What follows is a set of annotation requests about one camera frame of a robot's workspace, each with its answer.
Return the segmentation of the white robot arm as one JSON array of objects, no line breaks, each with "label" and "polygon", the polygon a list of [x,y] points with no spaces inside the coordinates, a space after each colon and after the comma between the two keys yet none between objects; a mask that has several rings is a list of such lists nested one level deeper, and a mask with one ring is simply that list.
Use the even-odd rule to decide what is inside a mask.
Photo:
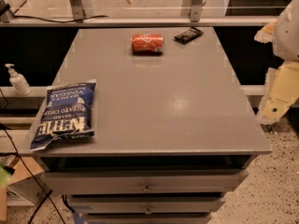
[{"label": "white robot arm", "polygon": [[254,36],[272,43],[273,53],[283,60],[265,75],[264,95],[256,115],[261,124],[278,122],[299,98],[299,0],[292,0],[275,21]]}]

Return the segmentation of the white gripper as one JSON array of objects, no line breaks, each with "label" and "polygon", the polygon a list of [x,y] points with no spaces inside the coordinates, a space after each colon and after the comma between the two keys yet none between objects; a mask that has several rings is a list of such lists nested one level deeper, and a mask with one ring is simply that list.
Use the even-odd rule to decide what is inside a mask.
[{"label": "white gripper", "polygon": [[269,68],[256,119],[263,125],[278,122],[298,98],[299,62],[285,61],[278,69]]}]

